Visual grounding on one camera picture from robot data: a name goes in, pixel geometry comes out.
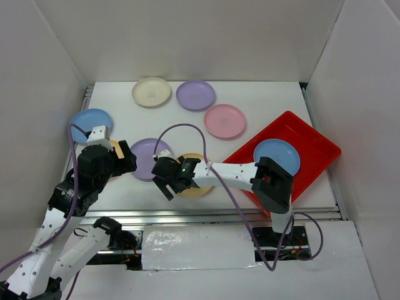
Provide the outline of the blue plate with bear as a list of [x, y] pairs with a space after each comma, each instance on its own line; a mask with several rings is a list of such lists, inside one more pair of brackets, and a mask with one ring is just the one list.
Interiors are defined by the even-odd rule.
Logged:
[[260, 142], [253, 152], [253, 158], [259, 161], [262, 157], [271, 158], [291, 176], [295, 176], [301, 166], [301, 159], [296, 149], [281, 139], [267, 139]]

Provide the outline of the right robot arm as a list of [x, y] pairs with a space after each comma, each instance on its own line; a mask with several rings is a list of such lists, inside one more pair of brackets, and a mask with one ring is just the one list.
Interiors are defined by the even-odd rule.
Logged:
[[269, 157], [243, 164], [154, 155], [153, 181], [171, 200], [175, 194], [203, 187], [227, 187], [252, 192], [269, 211], [272, 238], [285, 245], [294, 237], [291, 198], [293, 177]]

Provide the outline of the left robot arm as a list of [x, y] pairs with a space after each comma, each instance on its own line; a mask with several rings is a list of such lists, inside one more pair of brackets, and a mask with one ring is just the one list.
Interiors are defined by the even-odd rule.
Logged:
[[70, 235], [98, 200], [108, 181], [136, 170], [136, 157], [126, 141], [119, 141], [123, 157], [113, 147], [95, 144], [77, 157], [48, 202], [42, 226], [27, 252], [16, 259], [15, 272], [1, 282], [1, 299], [61, 299], [69, 283], [76, 283], [80, 270], [104, 248], [133, 248], [136, 239], [119, 222], [100, 217], [81, 240], [62, 254]]

